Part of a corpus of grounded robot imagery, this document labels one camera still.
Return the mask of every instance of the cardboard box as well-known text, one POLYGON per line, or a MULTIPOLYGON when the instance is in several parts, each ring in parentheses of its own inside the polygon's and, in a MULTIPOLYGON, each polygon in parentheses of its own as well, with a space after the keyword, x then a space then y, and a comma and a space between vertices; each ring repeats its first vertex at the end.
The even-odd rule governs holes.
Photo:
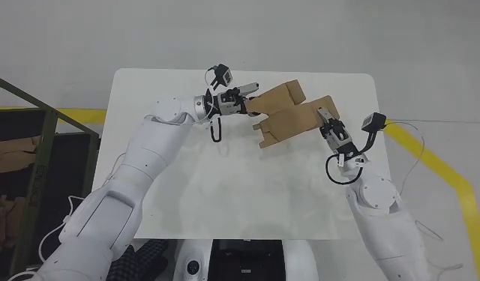
POLYGON ((298 80, 285 82, 246 102, 248 112, 271 115, 279 110, 305 101, 305 94, 298 80))
POLYGON ((320 107, 327 108, 334 118, 340 118, 332 97, 325 96, 300 104, 304 100, 302 87, 297 80, 294 80, 248 101, 249 111, 268 115, 267 119, 253 126, 254 130, 262 131, 263 142, 259 143, 261 148, 323 126, 323 121, 317 112, 320 107))
POLYGON ((0 173, 24 169, 35 162, 40 137, 0 142, 0 173))

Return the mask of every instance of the gray floor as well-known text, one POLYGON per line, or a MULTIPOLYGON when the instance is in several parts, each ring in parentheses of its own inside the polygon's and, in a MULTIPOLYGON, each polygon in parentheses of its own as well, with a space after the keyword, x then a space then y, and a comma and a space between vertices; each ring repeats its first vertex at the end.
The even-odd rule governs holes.
MULTIPOLYGON (((0 77, 56 107, 106 108, 121 67, 369 73, 390 118, 445 121, 415 124, 478 197, 479 9, 480 0, 0 0, 0 77)), ((0 106, 19 103, 0 94, 0 106)), ((387 144, 401 182, 414 159, 387 144)), ((465 265, 442 280, 474 280, 454 190, 419 166, 405 199, 445 238, 427 241, 432 261, 465 265)), ((329 253, 343 257, 341 245, 329 253)), ((329 267, 327 280, 383 280, 362 265, 329 267)))

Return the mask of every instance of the plaid fabric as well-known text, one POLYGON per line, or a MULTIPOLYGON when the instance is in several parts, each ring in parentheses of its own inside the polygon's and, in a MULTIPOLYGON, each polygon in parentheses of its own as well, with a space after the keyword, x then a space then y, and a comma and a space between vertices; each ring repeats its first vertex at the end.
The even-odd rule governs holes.
POLYGON ((168 261, 162 253, 168 241, 152 239, 136 253, 129 246, 120 259, 112 262, 106 281, 152 281, 167 268, 168 261))

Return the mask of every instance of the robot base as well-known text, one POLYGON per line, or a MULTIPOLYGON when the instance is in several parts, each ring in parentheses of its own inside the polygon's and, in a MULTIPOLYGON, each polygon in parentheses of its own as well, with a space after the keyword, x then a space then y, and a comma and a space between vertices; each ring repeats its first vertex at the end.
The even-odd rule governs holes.
POLYGON ((307 241, 185 240, 176 251, 173 281, 318 281, 307 241))

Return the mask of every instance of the cardboard boxes in background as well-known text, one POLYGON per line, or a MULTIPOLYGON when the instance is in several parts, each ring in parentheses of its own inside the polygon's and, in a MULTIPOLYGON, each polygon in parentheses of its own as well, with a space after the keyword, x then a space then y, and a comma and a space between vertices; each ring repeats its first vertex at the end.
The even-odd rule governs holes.
POLYGON ((334 118, 340 118, 332 97, 324 96, 302 103, 305 100, 299 81, 293 80, 246 102, 249 112, 268 115, 267 119, 253 126, 254 130, 262 131, 263 141, 259 143, 261 148, 323 126, 323 121, 317 113, 320 107, 327 108, 334 118))

